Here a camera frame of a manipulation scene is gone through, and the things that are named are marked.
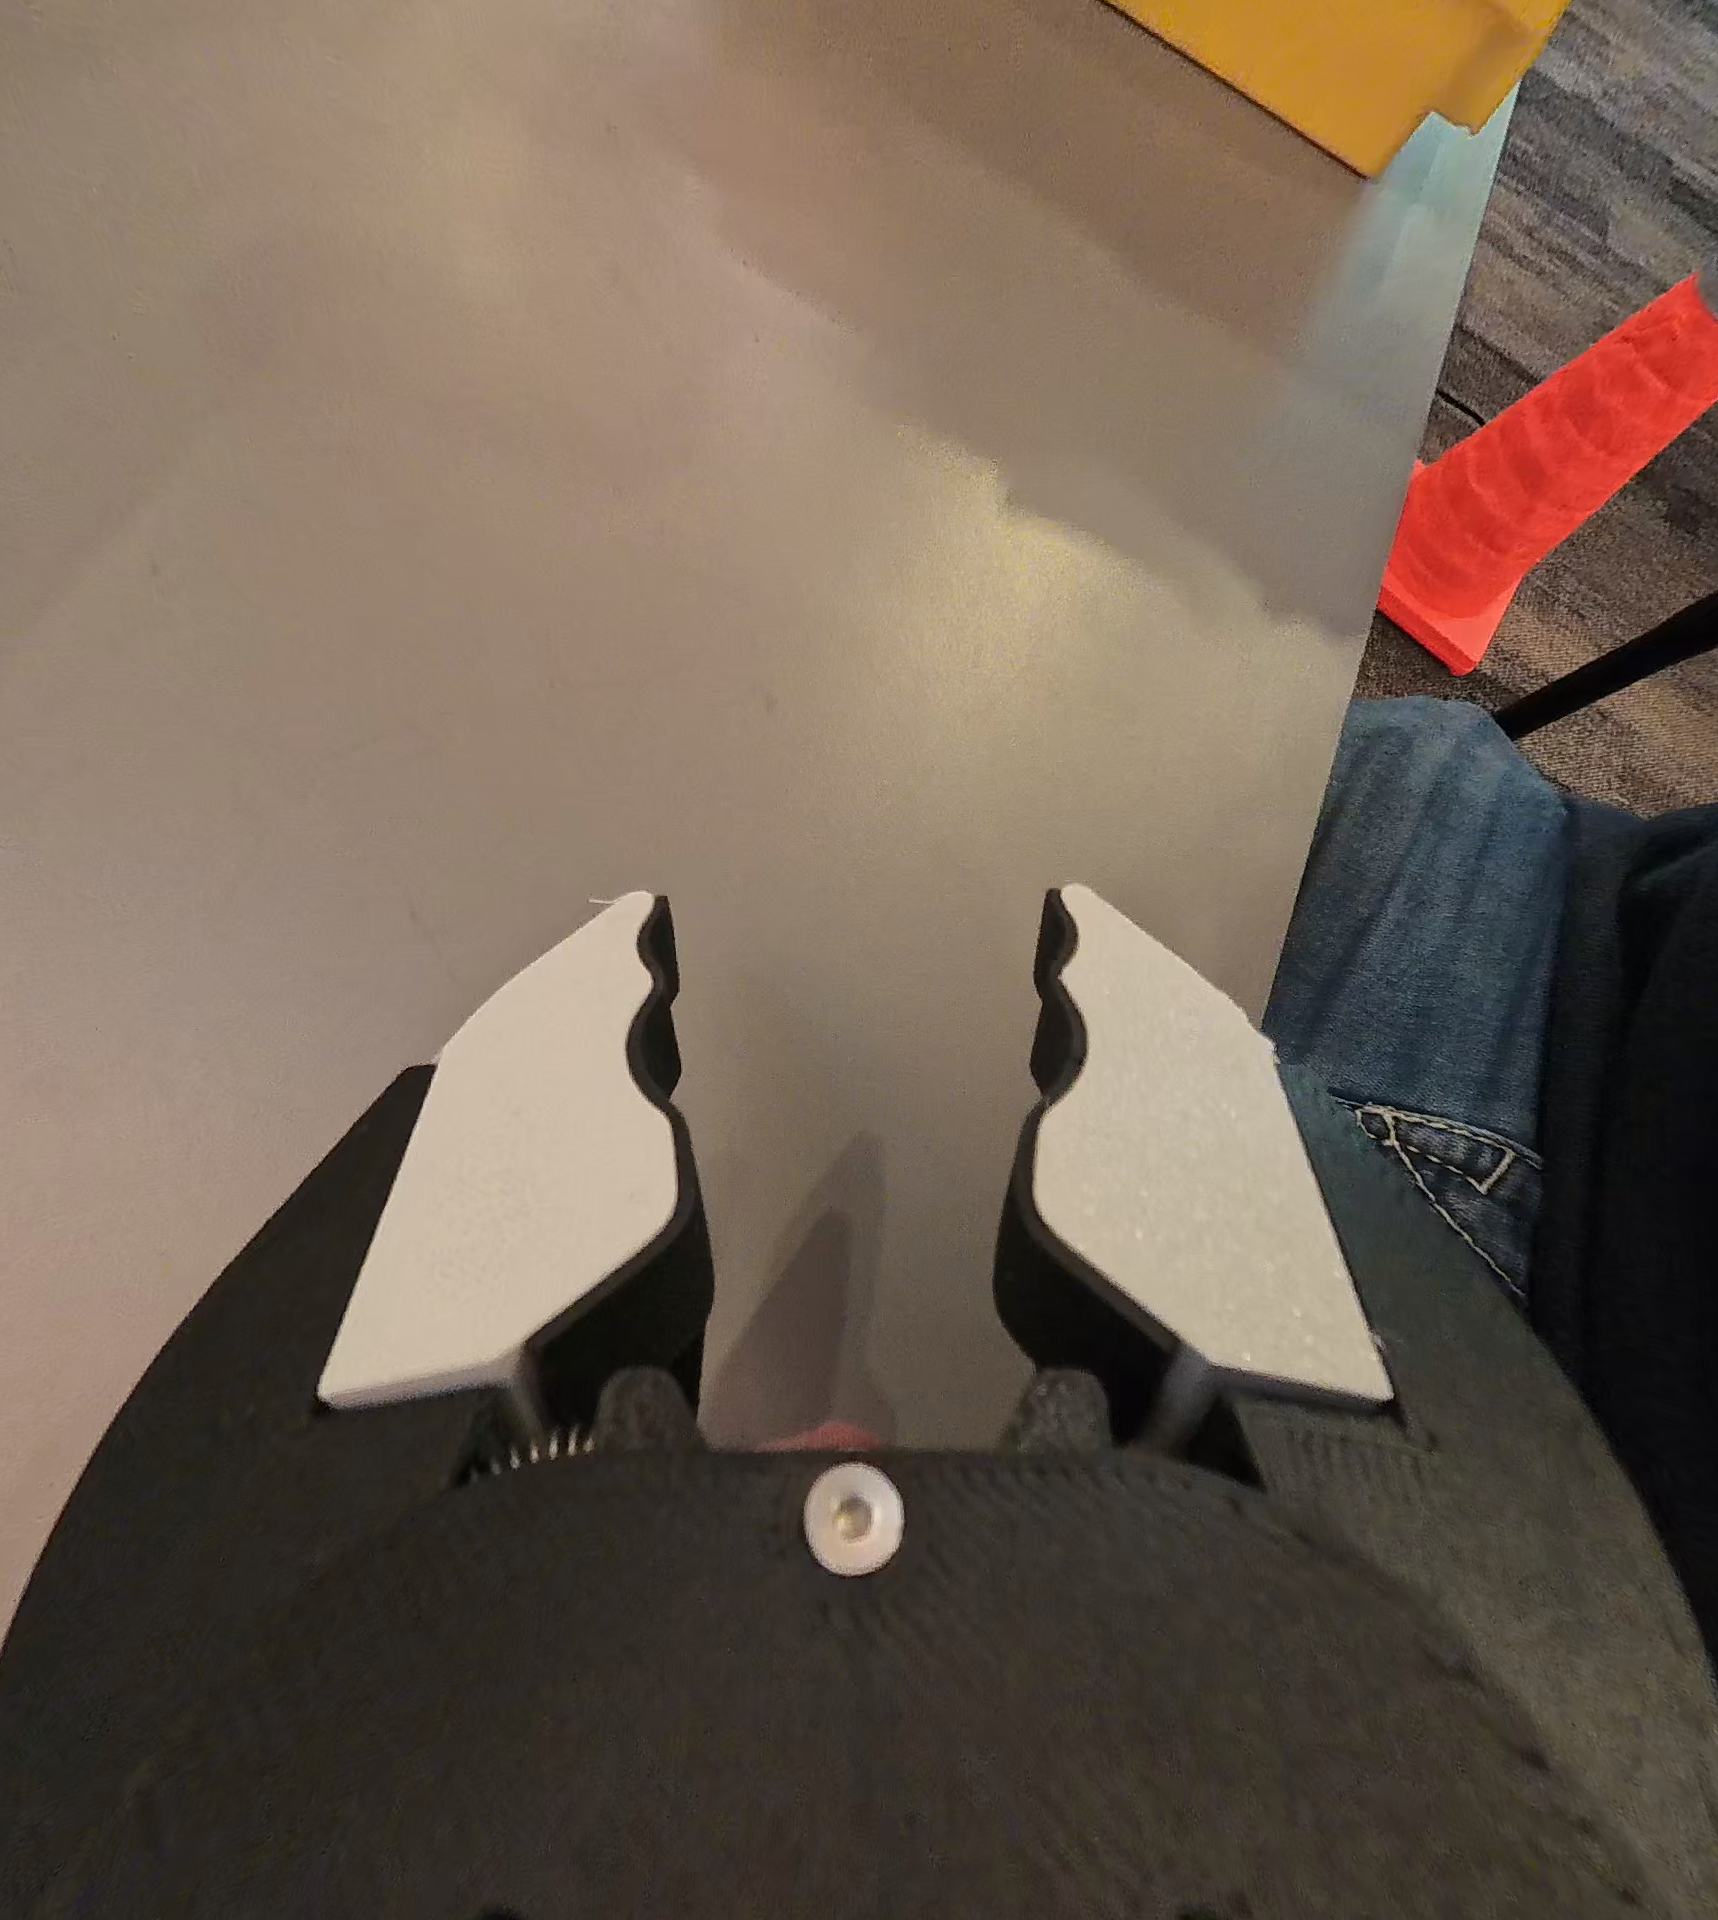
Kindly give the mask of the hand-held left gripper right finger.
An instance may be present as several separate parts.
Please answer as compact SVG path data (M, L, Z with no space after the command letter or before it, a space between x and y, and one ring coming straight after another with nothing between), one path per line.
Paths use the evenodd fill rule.
M1224 1403L1395 1420L1274 1042L1092 883L1047 891L1029 980L995 1244L1026 1362L1095 1379L1125 1449L1189 1449Z

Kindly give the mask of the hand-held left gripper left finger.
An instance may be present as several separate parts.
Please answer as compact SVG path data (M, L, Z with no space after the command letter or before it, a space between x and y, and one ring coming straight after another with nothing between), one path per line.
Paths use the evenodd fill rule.
M559 1449L621 1369L701 1403L716 1256L673 996L673 904L629 891L441 1045L314 1379L331 1413L486 1391Z

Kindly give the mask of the orange traffic cone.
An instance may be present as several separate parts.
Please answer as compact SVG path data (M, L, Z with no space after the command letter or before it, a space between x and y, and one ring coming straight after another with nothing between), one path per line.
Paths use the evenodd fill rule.
M1522 579L1718 404L1718 251L1414 473L1374 610L1474 670Z

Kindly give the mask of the black metal leg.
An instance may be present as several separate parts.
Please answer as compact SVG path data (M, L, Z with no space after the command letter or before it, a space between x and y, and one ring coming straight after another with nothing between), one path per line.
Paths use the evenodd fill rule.
M1590 657L1582 667L1532 686L1526 700L1495 708L1495 730L1507 738L1542 734L1548 726L1564 726L1582 708L1600 708L1605 700L1662 680L1668 667L1683 667L1694 657L1718 652L1718 591L1694 599L1686 610L1668 616L1662 626Z

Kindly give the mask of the person's leg in jeans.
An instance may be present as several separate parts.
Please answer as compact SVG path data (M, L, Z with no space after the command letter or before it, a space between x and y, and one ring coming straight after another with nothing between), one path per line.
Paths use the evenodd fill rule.
M1361 700L1264 1037L1526 1308L1571 806L1474 702Z

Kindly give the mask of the yellow bin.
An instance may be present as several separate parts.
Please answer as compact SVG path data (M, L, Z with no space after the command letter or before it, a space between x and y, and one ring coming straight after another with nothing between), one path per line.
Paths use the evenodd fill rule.
M1564 22L1564 0L1118 0L1355 176L1445 121L1480 135Z

